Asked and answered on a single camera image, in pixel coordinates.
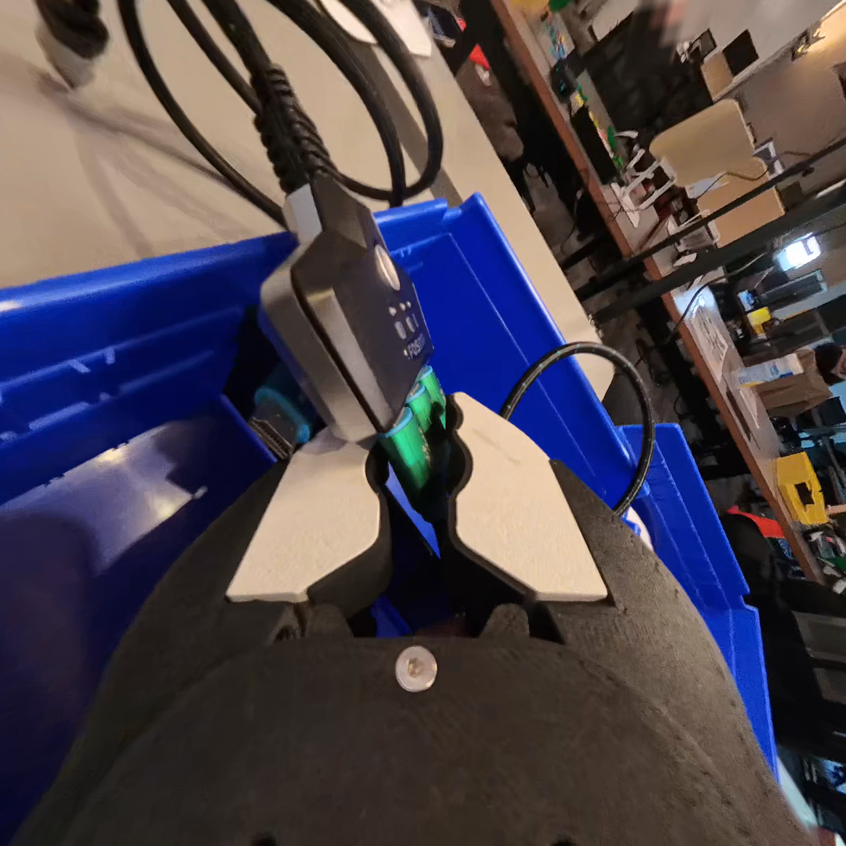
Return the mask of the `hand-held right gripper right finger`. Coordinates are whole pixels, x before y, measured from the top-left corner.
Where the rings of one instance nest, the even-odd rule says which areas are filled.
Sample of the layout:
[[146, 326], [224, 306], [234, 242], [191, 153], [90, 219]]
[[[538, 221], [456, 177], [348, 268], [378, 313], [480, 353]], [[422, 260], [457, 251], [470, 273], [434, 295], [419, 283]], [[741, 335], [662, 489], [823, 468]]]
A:
[[503, 605], [543, 626], [550, 604], [605, 602], [555, 462], [467, 393], [449, 397], [449, 425], [449, 583], [470, 631]]

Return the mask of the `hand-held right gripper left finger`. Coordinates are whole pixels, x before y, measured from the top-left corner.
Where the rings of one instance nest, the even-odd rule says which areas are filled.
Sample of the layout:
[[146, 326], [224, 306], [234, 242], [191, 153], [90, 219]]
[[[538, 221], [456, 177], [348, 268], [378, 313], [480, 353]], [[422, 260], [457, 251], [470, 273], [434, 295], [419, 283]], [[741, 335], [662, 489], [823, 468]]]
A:
[[346, 619], [370, 607], [393, 573], [385, 481], [378, 455], [322, 430], [289, 460], [226, 598], [332, 605]]

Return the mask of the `blue plastic bin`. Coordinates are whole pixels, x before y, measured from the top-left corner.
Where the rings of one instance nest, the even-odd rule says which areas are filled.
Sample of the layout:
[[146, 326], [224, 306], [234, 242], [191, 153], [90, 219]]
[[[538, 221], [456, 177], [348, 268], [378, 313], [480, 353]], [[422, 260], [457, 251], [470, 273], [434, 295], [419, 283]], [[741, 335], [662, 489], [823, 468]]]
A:
[[[498, 411], [565, 341], [484, 199], [375, 220], [445, 392]], [[246, 422], [278, 361], [255, 312], [293, 249], [275, 234], [2, 293], [2, 844], [57, 777], [154, 586], [271, 468]], [[511, 422], [615, 506], [641, 448], [624, 446], [587, 358], [550, 367]]]
[[778, 773], [758, 612], [683, 430], [657, 424], [650, 471], [623, 520], [649, 540], [721, 650], [773, 773]]

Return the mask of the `long wooden table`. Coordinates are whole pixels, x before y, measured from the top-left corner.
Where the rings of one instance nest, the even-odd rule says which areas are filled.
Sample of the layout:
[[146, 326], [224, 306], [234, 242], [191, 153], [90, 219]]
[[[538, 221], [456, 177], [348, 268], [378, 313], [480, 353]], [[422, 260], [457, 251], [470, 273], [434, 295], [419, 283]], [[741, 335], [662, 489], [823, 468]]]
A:
[[[612, 206], [615, 199], [613, 191], [598, 179], [583, 145], [572, 130], [567, 110], [548, 85], [545, 75], [547, 62], [526, 18], [511, 2], [493, 1], [491, 6], [508, 42], [511, 58], [529, 80], [546, 116], [553, 123], [555, 132], [585, 181], [598, 208], [604, 231], [612, 238], [623, 257], [633, 256], [640, 239], [646, 235], [646, 221], [653, 218], [654, 214], [642, 217], [640, 226], [636, 227], [625, 211]], [[644, 322], [656, 316], [660, 328], [664, 324], [663, 312], [667, 312], [672, 322], [679, 323], [679, 341], [672, 341], [669, 347], [670, 354], [679, 354], [679, 344], [685, 348], [681, 363], [682, 376], [690, 375], [687, 364], [693, 365], [694, 375], [703, 384], [702, 389], [694, 390], [695, 399], [703, 398], [703, 391], [707, 392], [710, 399], [705, 401], [704, 411], [715, 410], [719, 413], [740, 455], [740, 469], [747, 470], [756, 481], [773, 517], [781, 525], [804, 576], [822, 584], [824, 575], [819, 562], [805, 542], [802, 525], [792, 521], [777, 484], [777, 432], [755, 390], [739, 389], [736, 386], [735, 371], [742, 366], [742, 360], [719, 314], [713, 291], [704, 289], [696, 292], [703, 283], [696, 282], [689, 289], [664, 293], [661, 305], [651, 301], [640, 306], [638, 314]]]

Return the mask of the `yellow slotted bin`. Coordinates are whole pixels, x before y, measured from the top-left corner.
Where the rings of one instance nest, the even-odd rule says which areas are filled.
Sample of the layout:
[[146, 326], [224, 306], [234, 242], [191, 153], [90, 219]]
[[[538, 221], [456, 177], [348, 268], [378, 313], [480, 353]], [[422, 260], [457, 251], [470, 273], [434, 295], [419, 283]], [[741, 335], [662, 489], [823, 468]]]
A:
[[780, 457], [774, 467], [778, 490], [790, 519], [804, 526], [828, 523], [826, 502], [807, 453]]

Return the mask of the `long black box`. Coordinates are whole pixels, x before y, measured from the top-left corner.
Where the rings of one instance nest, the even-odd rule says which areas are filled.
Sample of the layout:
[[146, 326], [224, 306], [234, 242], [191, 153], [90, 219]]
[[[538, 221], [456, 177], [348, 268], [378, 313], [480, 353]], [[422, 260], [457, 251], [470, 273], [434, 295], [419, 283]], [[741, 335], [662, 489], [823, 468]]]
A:
[[621, 162], [611, 124], [602, 122], [587, 104], [570, 115], [570, 125], [587, 160], [603, 185], [621, 185]]

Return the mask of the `beige panel on white stand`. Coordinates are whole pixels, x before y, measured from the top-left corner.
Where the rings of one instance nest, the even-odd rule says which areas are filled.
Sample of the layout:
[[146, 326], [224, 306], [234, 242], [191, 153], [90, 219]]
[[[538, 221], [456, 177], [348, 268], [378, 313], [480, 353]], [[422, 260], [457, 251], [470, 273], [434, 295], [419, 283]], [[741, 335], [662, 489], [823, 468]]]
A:
[[[752, 190], [752, 184], [743, 180], [729, 180], [724, 185], [704, 193], [697, 200], [697, 206], [706, 217], [722, 210], [739, 197]], [[766, 225], [778, 217], [782, 217], [785, 209], [775, 188], [768, 189], [760, 195], [747, 200], [746, 203], [728, 211], [709, 226], [716, 231], [716, 243], [719, 246], [731, 244], [738, 238], [743, 238], [757, 228]]]
[[722, 174], [760, 178], [766, 166], [755, 149], [744, 114], [731, 98], [664, 130], [650, 144], [650, 153], [670, 168], [681, 188]]

